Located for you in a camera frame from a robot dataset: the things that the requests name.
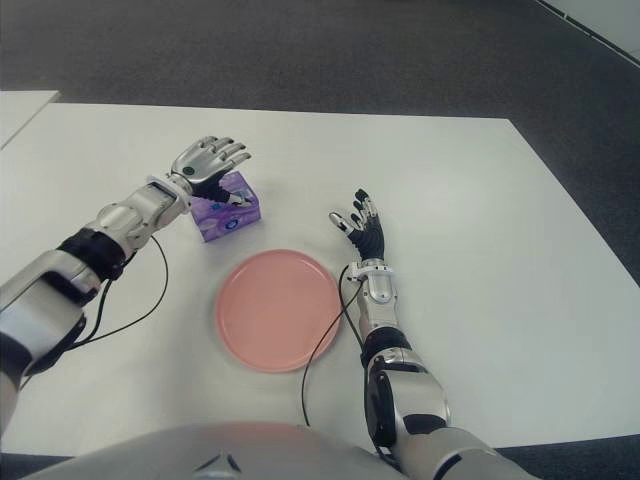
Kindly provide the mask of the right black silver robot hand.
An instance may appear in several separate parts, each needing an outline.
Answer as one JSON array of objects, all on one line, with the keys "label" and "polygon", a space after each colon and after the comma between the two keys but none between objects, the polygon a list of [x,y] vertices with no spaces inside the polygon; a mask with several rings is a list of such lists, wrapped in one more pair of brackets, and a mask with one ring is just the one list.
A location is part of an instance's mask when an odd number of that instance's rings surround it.
[{"label": "right black silver robot hand", "polygon": [[349,220],[337,212],[330,212],[329,220],[349,239],[362,261],[383,260],[385,238],[378,210],[365,190],[358,189],[354,197],[355,212]]}]

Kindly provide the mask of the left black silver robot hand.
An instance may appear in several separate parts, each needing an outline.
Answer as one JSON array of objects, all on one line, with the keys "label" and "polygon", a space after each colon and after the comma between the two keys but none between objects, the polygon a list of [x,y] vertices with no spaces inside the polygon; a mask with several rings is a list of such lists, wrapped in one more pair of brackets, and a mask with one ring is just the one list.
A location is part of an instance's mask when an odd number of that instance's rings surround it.
[{"label": "left black silver robot hand", "polygon": [[221,179],[251,158],[246,146],[229,137],[207,136],[197,140],[173,162],[169,180],[196,198],[248,207],[252,202],[220,185]]}]

